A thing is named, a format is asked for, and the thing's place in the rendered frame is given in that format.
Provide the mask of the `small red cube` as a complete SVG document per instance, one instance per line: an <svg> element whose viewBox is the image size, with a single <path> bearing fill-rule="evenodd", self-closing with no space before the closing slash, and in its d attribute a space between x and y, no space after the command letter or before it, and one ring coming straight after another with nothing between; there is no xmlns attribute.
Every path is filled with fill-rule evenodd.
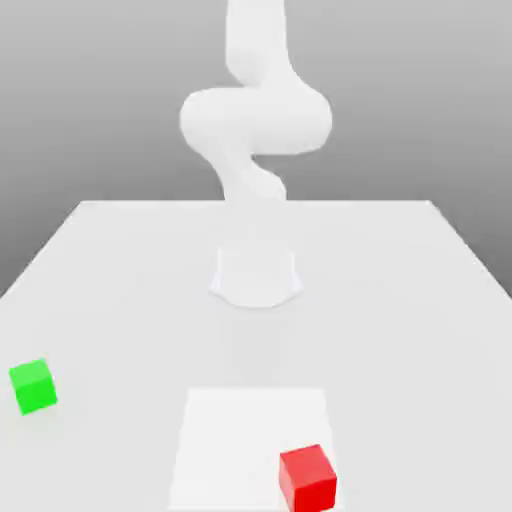
<svg viewBox="0 0 512 512"><path fill-rule="evenodd" d="M319 444L281 453L278 481L289 512L324 512L335 506L337 475Z"/></svg>

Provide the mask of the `small green cube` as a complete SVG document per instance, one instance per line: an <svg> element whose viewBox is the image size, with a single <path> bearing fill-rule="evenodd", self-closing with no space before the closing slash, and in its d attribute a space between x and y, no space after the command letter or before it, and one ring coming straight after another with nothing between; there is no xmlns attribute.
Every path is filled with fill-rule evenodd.
<svg viewBox="0 0 512 512"><path fill-rule="evenodd" d="M45 359L33 360L10 368L9 377L22 415L57 403L55 384Z"/></svg>

